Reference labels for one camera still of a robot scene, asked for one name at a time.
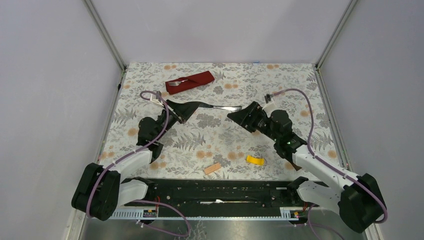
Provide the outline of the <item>silver table knife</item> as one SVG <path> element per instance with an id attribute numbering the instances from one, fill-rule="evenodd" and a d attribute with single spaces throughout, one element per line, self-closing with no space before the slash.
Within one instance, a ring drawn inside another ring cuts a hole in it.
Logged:
<path id="1" fill-rule="evenodd" d="M 220 105 L 212 105 L 208 103 L 201 102 L 199 104 L 200 108 L 207 108 L 207 109 L 217 109 L 217 110 L 226 110 L 230 112 L 240 111 L 242 109 L 242 106 L 220 106 Z"/>

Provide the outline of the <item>silver fork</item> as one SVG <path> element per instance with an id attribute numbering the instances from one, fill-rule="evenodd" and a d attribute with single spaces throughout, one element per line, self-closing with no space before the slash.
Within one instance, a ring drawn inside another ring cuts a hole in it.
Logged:
<path id="1" fill-rule="evenodd" d="M 177 79 L 176 81 L 169 81 L 167 83 L 167 85 L 170 86 L 170 87 L 177 87 L 180 84 L 187 82 L 187 81 L 188 81 L 188 79 Z"/>

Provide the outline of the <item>dark red cloth napkin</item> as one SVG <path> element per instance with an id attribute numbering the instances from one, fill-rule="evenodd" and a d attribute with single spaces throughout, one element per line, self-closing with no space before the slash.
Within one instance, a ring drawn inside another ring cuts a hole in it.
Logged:
<path id="1" fill-rule="evenodd" d="M 170 82 L 170 81 L 173 82 L 173 81 L 176 81 L 176 80 L 183 80 L 183 79 L 188 79 L 188 81 L 183 82 L 179 86 L 168 86 L 168 82 Z M 187 90 L 190 90 L 190 89 L 194 89 L 194 88 L 199 87 L 199 86 L 207 85 L 207 84 L 213 82 L 214 80 L 215 80 L 215 78 L 210 71 L 204 71 L 204 72 L 197 73 L 197 74 L 194 74 L 194 75 L 180 77 L 180 78 L 177 78 L 177 79 L 174 79 L 174 80 L 166 81 L 165 82 L 165 88 L 166 88 L 166 91 L 170 95 L 175 95 L 177 93 L 181 93 L 181 92 L 184 92 L 184 91 L 187 91 Z"/>

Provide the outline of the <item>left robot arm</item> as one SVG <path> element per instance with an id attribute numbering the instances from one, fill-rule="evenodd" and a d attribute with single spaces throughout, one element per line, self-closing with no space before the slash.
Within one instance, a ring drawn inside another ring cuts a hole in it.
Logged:
<path id="1" fill-rule="evenodd" d="M 152 204 L 155 192 L 147 181 L 130 176 L 161 155 L 164 145 L 159 142 L 160 138 L 175 123 L 185 123 L 200 105 L 198 101 L 176 103 L 167 100 L 156 119 L 142 118 L 138 124 L 138 148 L 108 166 L 88 164 L 73 194 L 71 206 L 90 217 L 106 221 L 116 208 L 135 200 L 144 206 Z"/>

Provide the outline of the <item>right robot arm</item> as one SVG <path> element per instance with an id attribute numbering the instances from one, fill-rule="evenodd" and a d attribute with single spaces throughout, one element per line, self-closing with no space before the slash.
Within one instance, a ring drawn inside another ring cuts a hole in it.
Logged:
<path id="1" fill-rule="evenodd" d="M 357 233 L 386 216 L 387 208 L 376 179 L 368 173 L 360 176 L 312 153 L 311 146 L 293 132 L 293 122 L 285 110 L 267 113 L 254 101 L 227 117 L 248 132 L 258 131 L 273 140 L 273 147 L 281 158 L 325 184 L 299 177 L 286 193 L 291 205 L 309 202 L 321 206 L 338 214 Z"/>

